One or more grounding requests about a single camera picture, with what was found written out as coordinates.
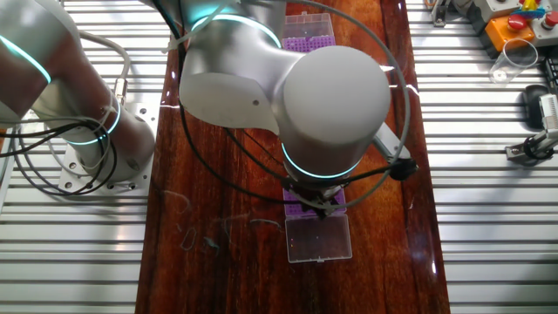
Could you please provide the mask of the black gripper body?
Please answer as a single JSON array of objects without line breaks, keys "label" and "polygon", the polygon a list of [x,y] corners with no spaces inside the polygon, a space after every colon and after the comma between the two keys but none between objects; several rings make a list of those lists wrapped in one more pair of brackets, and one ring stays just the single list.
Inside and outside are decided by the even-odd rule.
[{"label": "black gripper body", "polygon": [[[328,207],[344,204],[344,190],[341,187],[321,190],[303,189],[300,193],[300,196],[312,203]],[[322,209],[312,207],[306,203],[302,204],[302,211],[306,215],[315,215],[319,219],[326,218],[327,216],[330,216],[332,214],[340,213],[343,210],[344,208]]]}]

